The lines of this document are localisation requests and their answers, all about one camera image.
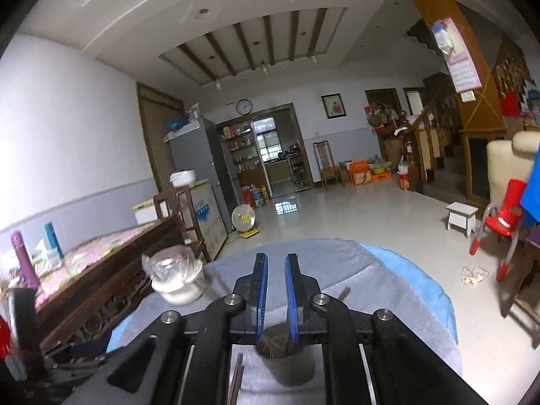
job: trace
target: purple bottle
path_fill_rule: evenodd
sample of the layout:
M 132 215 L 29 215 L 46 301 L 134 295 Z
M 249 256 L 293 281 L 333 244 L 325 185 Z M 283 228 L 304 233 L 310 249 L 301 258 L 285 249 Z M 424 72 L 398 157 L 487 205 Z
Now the purple bottle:
M 21 264 L 21 273 L 24 281 L 32 289 L 39 288 L 39 279 L 37 278 L 36 270 L 33 269 L 32 262 L 30 262 L 30 258 L 28 257 L 28 253 L 24 247 L 23 235 L 21 232 L 12 232 L 11 244 L 13 245 L 15 253 L 17 254 L 19 263 Z

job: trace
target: pink bedsheet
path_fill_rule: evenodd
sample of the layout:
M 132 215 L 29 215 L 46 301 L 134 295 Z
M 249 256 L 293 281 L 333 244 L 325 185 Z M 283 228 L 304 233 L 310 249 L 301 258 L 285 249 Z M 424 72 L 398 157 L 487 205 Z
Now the pink bedsheet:
M 69 251 L 61 268 L 40 279 L 41 287 L 36 296 L 36 308 L 59 292 L 63 286 L 71 282 L 89 266 L 96 264 L 118 249 L 118 247 L 152 228 L 155 224 L 155 222 L 151 222 L 123 232 L 112 233 Z

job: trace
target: ceiling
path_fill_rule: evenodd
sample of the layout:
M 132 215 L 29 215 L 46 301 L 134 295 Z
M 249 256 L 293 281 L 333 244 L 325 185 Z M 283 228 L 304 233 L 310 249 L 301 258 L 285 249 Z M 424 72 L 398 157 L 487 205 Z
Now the ceiling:
M 529 31 L 509 0 L 457 1 L 512 37 Z M 20 33 L 69 45 L 142 82 L 181 96 L 212 78 L 179 50 L 180 45 L 193 49 L 212 74 L 234 78 L 209 42 L 209 33 L 237 77 L 244 77 L 252 70 L 233 26 L 241 23 L 253 59 L 258 53 L 253 42 L 260 41 L 260 59 L 270 61 L 267 17 L 275 66 L 279 66 L 279 74 L 295 73 L 308 61 L 304 56 L 320 9 L 327 8 L 315 53 L 320 67 L 328 68 L 382 53 L 415 23 L 417 13 L 411 7 L 409 0 L 40 0 Z M 298 31 L 294 59 L 290 61 L 292 12 L 298 13 Z M 211 63 L 210 55 L 216 56 Z
M 322 7 L 252 18 L 208 32 L 161 57 L 201 86 L 218 78 L 242 78 L 262 64 L 318 59 L 328 51 L 345 10 Z

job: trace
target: gray cloth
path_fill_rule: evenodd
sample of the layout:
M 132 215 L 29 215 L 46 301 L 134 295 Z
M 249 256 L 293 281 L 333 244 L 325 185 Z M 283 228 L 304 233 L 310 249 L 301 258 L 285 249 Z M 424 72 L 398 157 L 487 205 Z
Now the gray cloth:
M 402 277 L 386 268 L 357 242 L 312 239 L 264 245 L 219 259 L 206 265 L 205 269 L 219 273 L 223 281 L 233 288 L 238 277 L 252 272 L 256 253 L 266 253 L 268 256 L 265 326 L 285 321 L 285 257 L 289 253 L 296 253 L 301 272 L 315 277 L 323 292 L 338 297 L 343 289 L 350 287 L 350 294 L 345 299 L 350 309 L 370 314 L 380 308 L 390 309 L 455 372 L 461 373 L 460 352 L 450 332 Z M 215 280 L 212 288 L 219 295 L 225 295 L 225 290 Z M 187 315 L 204 310 L 209 303 L 210 300 L 203 295 L 188 306 L 174 307 L 158 293 L 153 293 L 142 300 L 119 344 L 127 345 L 164 311 L 173 309 Z M 314 377 L 299 387 L 284 387 L 274 380 L 253 348 L 233 346 L 232 367 L 237 354 L 244 354 L 245 370 L 238 404 L 288 405 L 308 401 L 311 405 L 324 404 L 325 382 L 321 348 L 313 346 L 311 351 L 315 360 Z

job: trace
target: beige sofa chair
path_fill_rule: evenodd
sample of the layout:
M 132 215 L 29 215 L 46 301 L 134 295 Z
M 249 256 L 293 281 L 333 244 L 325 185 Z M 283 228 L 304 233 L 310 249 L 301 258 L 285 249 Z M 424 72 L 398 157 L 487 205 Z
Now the beige sofa chair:
M 529 181 L 540 144 L 540 132 L 520 131 L 512 140 L 488 143 L 488 180 L 490 201 L 500 206 L 508 186 L 515 178 Z

